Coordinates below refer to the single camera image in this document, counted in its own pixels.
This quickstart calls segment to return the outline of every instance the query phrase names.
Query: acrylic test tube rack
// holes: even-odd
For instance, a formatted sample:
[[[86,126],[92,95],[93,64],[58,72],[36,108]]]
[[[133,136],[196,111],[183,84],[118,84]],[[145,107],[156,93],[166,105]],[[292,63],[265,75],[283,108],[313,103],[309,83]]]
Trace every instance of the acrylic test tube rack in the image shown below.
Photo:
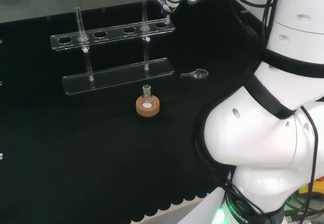
[[[142,0],[142,22],[92,30],[84,29],[81,11],[75,8],[78,32],[51,36],[52,49],[67,50],[81,47],[87,73],[63,76],[64,92],[67,95],[98,90],[135,81],[170,75],[174,69],[167,58],[149,60],[149,42],[153,35],[175,30],[170,16],[165,19],[147,21],[147,0]],[[99,43],[142,37],[144,61],[126,66],[92,71],[89,56],[90,46]]]

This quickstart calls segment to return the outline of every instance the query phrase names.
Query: black strap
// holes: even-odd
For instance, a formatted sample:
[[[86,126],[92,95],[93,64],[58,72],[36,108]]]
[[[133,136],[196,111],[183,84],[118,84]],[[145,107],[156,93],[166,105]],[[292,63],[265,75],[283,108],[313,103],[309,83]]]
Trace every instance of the black strap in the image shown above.
[[[282,71],[312,78],[324,78],[324,65],[295,60],[266,49],[262,61]]]
[[[239,224],[281,224],[284,220],[285,205],[266,214],[249,215],[238,207],[234,199],[231,193],[225,193],[225,201],[229,212]]]
[[[257,79],[251,75],[244,84],[245,89],[264,109],[278,119],[287,119],[292,116],[296,110],[290,110],[282,105]]]

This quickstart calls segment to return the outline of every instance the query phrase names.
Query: black cloth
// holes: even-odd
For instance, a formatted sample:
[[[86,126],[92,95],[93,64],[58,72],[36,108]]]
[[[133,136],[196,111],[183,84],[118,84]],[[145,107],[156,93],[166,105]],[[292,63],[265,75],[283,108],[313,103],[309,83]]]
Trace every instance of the black cloth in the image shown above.
[[[150,20],[162,17],[148,5]],[[86,29],[141,21],[141,4],[83,19]],[[0,223],[126,224],[215,189],[195,153],[193,123],[242,84],[256,53],[227,0],[183,3],[171,20],[176,30],[151,38],[150,59],[168,57],[172,76],[75,96],[64,95],[62,77],[86,72],[81,49],[50,44],[51,35],[77,31],[74,13],[0,25]],[[93,46],[90,56],[94,70],[141,62],[142,41]],[[197,68],[208,79],[179,77]],[[135,110],[146,83],[160,99],[153,118]]]

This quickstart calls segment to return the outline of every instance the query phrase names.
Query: green light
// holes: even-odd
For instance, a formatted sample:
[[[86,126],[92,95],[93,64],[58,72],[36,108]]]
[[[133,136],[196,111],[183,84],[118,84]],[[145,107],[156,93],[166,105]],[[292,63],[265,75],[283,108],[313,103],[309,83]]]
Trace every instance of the green light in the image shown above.
[[[222,208],[217,210],[212,220],[212,224],[226,224],[225,214]]]

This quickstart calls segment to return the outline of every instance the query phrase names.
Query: small glass vial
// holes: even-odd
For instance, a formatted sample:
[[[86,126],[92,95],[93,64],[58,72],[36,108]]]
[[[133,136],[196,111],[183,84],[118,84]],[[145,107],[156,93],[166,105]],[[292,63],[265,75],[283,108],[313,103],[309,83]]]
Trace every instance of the small glass vial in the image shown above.
[[[143,86],[143,96],[141,98],[141,104],[144,108],[152,108],[155,105],[155,99],[151,94],[151,86]]]

